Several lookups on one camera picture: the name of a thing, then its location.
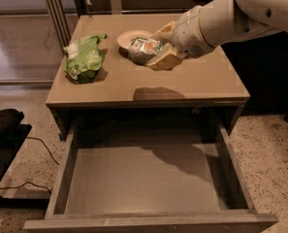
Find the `black cable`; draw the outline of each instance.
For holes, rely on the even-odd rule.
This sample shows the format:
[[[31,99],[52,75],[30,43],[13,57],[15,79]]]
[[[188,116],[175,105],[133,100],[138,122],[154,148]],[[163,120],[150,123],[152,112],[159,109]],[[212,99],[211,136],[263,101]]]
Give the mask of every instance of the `black cable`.
[[[44,188],[44,189],[46,189],[48,191],[49,194],[51,194],[50,190],[46,186],[37,185],[37,184],[31,183],[31,182],[27,182],[27,183],[24,183],[24,184],[21,184],[21,185],[18,185],[18,186],[0,187],[0,190],[3,190],[3,189],[18,189],[18,188],[21,188],[22,186],[25,186],[26,184],[32,184],[32,185],[37,186],[39,188]]]
[[[48,151],[50,157],[52,158],[52,160],[54,160],[54,162],[59,166],[59,163],[58,163],[58,162],[56,161],[56,159],[53,157],[51,151],[48,149],[47,145],[44,143],[43,140],[41,140],[40,138],[36,138],[36,137],[26,137],[26,139],[38,140],[38,141],[42,142],[43,145],[46,147],[46,149],[47,149],[47,151]]]

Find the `drawer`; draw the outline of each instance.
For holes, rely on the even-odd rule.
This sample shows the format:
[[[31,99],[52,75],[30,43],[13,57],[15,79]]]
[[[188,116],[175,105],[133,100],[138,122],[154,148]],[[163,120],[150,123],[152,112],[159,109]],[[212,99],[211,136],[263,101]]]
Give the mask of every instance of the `drawer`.
[[[69,132],[46,218],[27,232],[261,232],[258,214],[213,113],[93,110]]]

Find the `chip bag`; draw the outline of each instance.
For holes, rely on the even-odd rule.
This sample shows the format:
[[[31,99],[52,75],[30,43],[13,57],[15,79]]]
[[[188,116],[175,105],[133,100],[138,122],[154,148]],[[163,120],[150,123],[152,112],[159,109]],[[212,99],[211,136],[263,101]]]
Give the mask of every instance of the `chip bag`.
[[[98,44],[106,38],[106,34],[86,36],[64,48],[67,54],[64,71],[75,83],[93,82],[105,59]]]

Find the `terrazzo floor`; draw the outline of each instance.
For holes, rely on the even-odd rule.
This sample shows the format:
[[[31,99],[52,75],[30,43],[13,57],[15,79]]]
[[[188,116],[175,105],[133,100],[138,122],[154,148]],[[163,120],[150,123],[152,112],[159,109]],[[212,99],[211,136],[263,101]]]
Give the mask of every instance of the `terrazzo floor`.
[[[0,22],[0,30],[4,32],[4,34],[0,33],[0,52],[13,54],[13,58],[8,58],[10,59],[8,64],[16,63],[13,65],[14,68],[10,69],[12,72],[10,78],[18,77],[17,72],[14,71],[16,67],[21,75],[19,78],[34,75],[35,73],[29,72],[30,66],[33,70],[39,71],[37,77],[53,78],[59,66],[61,51],[48,18],[1,17],[1,20],[7,23]],[[52,48],[49,48],[49,53],[46,53],[50,58],[43,66],[33,66],[36,65],[36,61],[32,60],[33,55],[38,53],[44,56],[44,53],[40,53],[39,46],[38,50],[29,50],[30,45],[25,43],[25,48],[20,49],[28,55],[27,60],[31,61],[28,65],[25,65],[23,60],[19,62],[21,64],[17,64],[15,55],[18,53],[13,50],[15,47],[8,46],[12,44],[17,47],[21,43],[19,32],[24,34],[30,29],[30,24],[28,25],[27,22],[34,23],[33,25],[42,22],[43,36],[38,36],[42,40],[36,37],[39,46],[45,43],[46,39],[51,40]],[[17,25],[18,31],[14,31],[17,34],[16,38],[10,41],[10,36],[5,35],[7,30],[3,28],[3,25],[12,30],[10,26],[12,23]],[[8,72],[0,71],[0,78],[7,78],[8,74]],[[0,86],[0,109],[16,108],[23,111],[25,114],[23,122],[33,126],[29,136],[41,138],[59,161],[65,149],[65,143],[59,140],[57,126],[46,107],[48,92],[48,86]],[[288,123],[284,122],[280,115],[241,116],[231,135],[231,142],[258,213],[273,213],[279,218],[279,223],[264,232],[288,233]],[[0,187],[32,182],[52,188],[57,169],[58,166],[40,142],[26,140],[0,183]],[[0,194],[5,197],[49,198],[45,189],[29,184],[19,189],[0,190]],[[23,225],[26,220],[44,218],[45,213],[43,210],[0,208],[0,233],[24,232]]]

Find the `wooden desk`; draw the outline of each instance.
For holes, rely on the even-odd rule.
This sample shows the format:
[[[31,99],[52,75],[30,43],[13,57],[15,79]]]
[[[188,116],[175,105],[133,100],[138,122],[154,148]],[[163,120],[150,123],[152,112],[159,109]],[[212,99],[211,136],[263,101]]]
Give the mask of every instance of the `wooden desk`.
[[[94,83],[73,84],[66,58],[60,66],[47,105],[66,151],[46,219],[27,232],[259,233],[277,222],[256,212],[231,147],[249,94],[222,49],[162,72],[121,54],[121,33],[177,18],[80,18],[73,40],[106,33],[106,59]],[[193,107],[208,111],[204,123],[184,111]]]

